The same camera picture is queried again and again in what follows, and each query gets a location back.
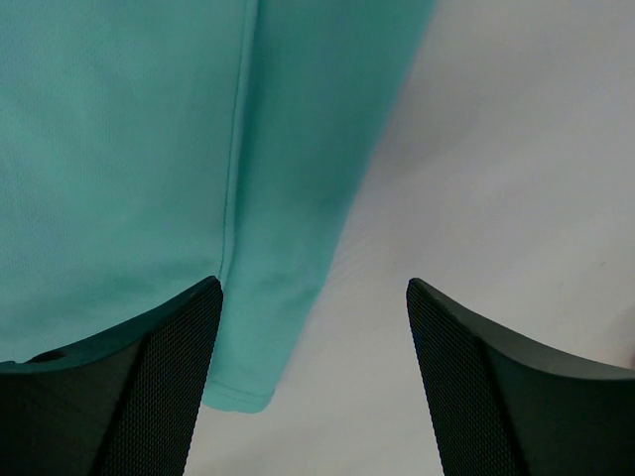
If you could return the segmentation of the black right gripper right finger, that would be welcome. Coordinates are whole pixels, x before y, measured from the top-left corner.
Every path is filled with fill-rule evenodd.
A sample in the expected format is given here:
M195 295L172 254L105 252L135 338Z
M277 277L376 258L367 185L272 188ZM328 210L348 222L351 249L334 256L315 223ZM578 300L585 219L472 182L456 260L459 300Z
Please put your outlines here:
M633 370L528 338L421 279L406 301L445 475L633 474Z

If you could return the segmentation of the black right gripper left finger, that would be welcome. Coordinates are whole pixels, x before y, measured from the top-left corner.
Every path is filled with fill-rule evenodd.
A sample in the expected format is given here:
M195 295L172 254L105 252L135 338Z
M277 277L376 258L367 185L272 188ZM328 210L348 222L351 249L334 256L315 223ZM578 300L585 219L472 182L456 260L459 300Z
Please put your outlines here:
M2 474L183 474L221 309L208 277L88 338L2 363Z

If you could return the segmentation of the teal t shirt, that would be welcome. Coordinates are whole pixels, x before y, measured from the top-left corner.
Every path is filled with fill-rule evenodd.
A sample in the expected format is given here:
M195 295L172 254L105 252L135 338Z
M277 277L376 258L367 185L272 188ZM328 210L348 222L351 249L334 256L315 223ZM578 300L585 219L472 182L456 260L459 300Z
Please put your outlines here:
M271 402L429 1L5 1L1 356L114 326L205 277L203 401Z

